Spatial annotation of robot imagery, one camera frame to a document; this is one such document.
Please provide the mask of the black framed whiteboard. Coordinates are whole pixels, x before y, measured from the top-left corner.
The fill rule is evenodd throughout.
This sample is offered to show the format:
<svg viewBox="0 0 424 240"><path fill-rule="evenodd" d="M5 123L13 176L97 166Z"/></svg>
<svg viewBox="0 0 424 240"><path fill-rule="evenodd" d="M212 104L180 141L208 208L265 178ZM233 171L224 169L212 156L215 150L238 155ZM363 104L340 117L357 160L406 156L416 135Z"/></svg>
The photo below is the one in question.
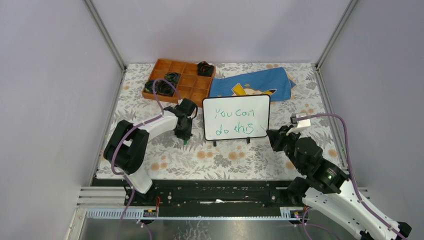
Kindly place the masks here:
<svg viewBox="0 0 424 240"><path fill-rule="evenodd" d="M270 122L268 95L208 97L202 101L204 139L224 141L264 138Z"/></svg>

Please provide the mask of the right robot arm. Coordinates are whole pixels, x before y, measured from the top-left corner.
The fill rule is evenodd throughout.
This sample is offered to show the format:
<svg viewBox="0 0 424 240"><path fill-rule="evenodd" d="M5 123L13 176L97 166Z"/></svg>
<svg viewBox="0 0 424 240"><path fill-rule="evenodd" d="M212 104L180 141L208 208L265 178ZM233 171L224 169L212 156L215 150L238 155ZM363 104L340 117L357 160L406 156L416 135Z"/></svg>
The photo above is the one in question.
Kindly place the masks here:
<svg viewBox="0 0 424 240"><path fill-rule="evenodd" d="M288 187L287 201L302 203L338 223L357 240L404 240L412 231L395 221L354 189L350 176L323 157L311 137L293 133L293 126L267 130L271 148L283 151L300 173Z"/></svg>

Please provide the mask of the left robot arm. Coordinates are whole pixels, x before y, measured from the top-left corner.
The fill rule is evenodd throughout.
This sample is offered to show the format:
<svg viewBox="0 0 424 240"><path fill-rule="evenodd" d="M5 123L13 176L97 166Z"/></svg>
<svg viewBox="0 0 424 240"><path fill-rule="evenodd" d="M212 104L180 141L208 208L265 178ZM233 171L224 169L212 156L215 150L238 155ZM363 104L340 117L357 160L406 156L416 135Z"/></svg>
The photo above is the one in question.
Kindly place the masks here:
<svg viewBox="0 0 424 240"><path fill-rule="evenodd" d="M173 132L186 144L193 136L192 125L198 109L193 101L184 98L139 124L121 120L116 125L103 150L103 157L110 163L112 172L122 175L137 191L135 197L142 205L148 206L155 200L155 192L151 189L153 181L142 167L148 142L161 134Z"/></svg>

